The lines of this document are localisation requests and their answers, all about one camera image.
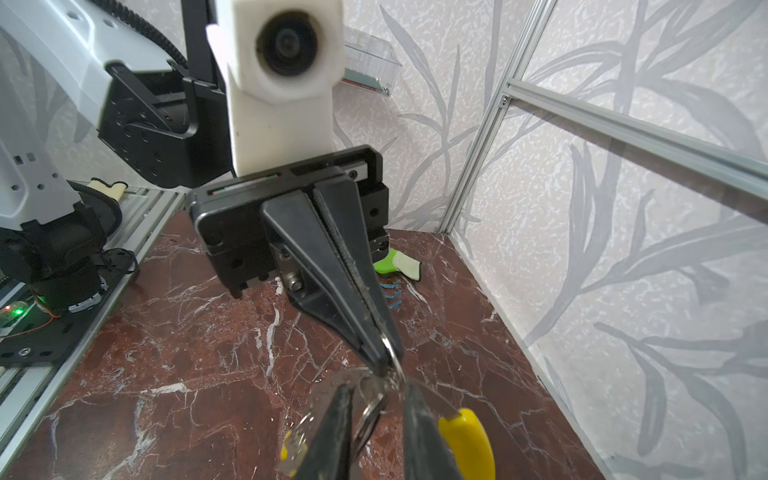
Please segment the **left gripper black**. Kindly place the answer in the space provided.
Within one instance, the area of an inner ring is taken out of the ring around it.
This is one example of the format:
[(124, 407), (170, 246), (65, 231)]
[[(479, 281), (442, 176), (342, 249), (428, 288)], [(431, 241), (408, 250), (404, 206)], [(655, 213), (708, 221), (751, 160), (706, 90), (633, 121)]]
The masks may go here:
[[(339, 173), (348, 178), (326, 180)], [(314, 184), (315, 204), (307, 195)], [(338, 334), (379, 377), (399, 370), (403, 354), (373, 266), (389, 251), (388, 210), (383, 156), (369, 145), (188, 194), (190, 220), (233, 297), (277, 270), (268, 236), (275, 257), (289, 256), (281, 273), (302, 282), (291, 304)]]

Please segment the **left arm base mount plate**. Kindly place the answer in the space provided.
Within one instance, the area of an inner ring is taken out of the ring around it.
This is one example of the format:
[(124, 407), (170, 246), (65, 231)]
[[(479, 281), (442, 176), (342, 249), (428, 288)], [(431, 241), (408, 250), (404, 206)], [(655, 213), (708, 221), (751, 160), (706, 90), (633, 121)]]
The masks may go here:
[(138, 260), (133, 251), (114, 248), (96, 257), (103, 291), (96, 303), (72, 313), (50, 314), (31, 298), (28, 313), (13, 327), (1, 328), (1, 365), (6, 368), (60, 364), (97, 320), (120, 281), (133, 274)]

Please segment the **silver keyring band yellow tag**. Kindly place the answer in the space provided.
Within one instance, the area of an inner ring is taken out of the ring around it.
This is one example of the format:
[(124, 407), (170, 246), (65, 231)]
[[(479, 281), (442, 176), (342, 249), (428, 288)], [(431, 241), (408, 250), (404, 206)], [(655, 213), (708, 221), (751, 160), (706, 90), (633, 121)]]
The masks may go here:
[[(386, 393), (389, 402), (374, 433), (386, 417), (399, 416), (403, 427), (404, 447), (403, 410), (405, 388), (408, 383), (418, 386), (421, 390), (438, 430), (456, 460), (458, 469), (463, 476), (462, 479), (495, 478), (495, 456), (479, 417), (470, 409), (455, 407), (444, 396), (427, 387), (424, 383), (404, 375), (401, 369), (390, 370), (384, 377), (375, 375), (368, 367), (343, 369), (330, 375), (311, 390), (307, 411), (293, 430), (302, 432), (306, 436), (308, 451), (336, 389), (341, 385), (348, 384), (353, 388), (352, 441), (367, 404), (377, 394)], [(360, 458), (365, 453), (372, 437), (373, 435), (360, 457), (356, 461), (351, 459), (347, 479), (354, 479), (358, 476)]]

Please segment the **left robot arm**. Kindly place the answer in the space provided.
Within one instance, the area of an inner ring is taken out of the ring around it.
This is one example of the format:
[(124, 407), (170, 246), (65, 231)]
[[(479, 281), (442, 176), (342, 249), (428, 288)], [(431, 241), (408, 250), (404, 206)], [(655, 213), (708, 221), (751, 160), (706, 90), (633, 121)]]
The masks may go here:
[(380, 377), (403, 346), (374, 269), (388, 190), (369, 146), (334, 147), (339, 1), (186, 1), (186, 47), (119, 1), (5, 1), (1, 30), (146, 181), (188, 189), (221, 283), (282, 278), (290, 303)]

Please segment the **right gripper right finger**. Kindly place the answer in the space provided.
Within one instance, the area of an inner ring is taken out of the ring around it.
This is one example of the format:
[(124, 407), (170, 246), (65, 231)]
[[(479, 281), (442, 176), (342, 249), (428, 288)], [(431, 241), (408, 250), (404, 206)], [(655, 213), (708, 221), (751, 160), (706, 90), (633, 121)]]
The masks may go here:
[(405, 388), (403, 422), (407, 480), (463, 478), (421, 390), (412, 383)]

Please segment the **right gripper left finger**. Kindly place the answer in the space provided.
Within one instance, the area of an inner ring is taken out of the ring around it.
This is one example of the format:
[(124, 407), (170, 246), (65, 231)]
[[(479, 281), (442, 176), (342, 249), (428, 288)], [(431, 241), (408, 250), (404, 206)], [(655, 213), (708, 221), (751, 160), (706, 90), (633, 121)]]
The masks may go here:
[(352, 443), (353, 388), (339, 386), (293, 479), (347, 479)]

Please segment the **small black white key fob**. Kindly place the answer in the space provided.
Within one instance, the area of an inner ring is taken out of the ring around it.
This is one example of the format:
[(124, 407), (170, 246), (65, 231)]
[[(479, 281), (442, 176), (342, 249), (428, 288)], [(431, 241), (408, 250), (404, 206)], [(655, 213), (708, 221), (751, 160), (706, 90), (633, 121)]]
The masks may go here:
[(386, 393), (377, 394), (363, 410), (350, 449), (353, 461), (356, 461), (365, 449), (388, 402), (389, 398)]

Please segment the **key with yellow cap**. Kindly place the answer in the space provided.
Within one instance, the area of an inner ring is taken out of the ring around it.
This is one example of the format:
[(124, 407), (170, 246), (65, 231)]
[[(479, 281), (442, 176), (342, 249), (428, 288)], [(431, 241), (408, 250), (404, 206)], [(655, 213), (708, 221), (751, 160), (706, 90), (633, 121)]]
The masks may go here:
[(302, 432), (289, 430), (284, 437), (281, 447), (279, 470), (289, 477), (294, 477), (303, 462), (306, 452), (306, 436)]

